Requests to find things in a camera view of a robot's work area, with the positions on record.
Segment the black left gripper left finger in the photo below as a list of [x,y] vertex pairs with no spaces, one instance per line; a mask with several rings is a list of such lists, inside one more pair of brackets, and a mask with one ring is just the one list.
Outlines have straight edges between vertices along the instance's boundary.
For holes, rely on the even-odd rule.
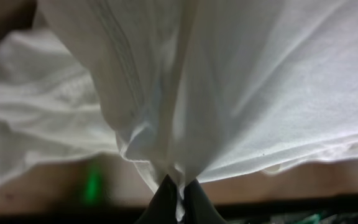
[[166,175],[135,224],[177,224],[177,185]]

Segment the white Puma t-shirt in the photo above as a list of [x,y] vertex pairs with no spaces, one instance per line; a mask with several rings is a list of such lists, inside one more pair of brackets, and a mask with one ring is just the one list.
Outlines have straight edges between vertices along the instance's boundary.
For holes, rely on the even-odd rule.
[[358,1],[38,1],[0,41],[0,186],[130,162],[192,180],[358,160]]

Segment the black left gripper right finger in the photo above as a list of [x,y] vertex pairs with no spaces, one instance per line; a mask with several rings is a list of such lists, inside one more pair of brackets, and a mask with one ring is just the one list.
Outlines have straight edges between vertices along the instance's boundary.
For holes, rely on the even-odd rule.
[[184,224],[226,224],[195,179],[184,189]]

